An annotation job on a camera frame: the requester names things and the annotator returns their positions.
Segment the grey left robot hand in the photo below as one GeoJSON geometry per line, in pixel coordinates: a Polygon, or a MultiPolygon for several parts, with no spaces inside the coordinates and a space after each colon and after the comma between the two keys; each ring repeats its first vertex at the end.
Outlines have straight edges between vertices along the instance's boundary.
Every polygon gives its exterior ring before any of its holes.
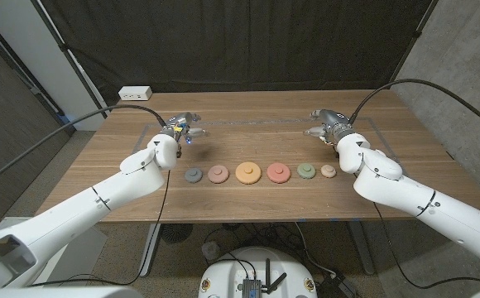
{"type": "Polygon", "coordinates": [[[197,113],[180,113],[165,122],[161,133],[173,137],[177,142],[184,139],[187,144],[190,144],[196,137],[209,135],[203,128],[191,127],[192,123],[196,123],[200,119],[201,117],[197,113]]]}

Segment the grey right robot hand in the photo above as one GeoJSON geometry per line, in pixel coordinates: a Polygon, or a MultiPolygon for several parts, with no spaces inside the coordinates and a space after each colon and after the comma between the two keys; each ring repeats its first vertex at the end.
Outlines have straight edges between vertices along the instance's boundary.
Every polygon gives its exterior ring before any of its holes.
{"type": "Polygon", "coordinates": [[[321,125],[309,128],[303,134],[317,137],[329,145],[336,145],[343,137],[355,133],[349,118],[333,110],[314,110],[310,114],[310,119],[320,120],[321,125]]]}

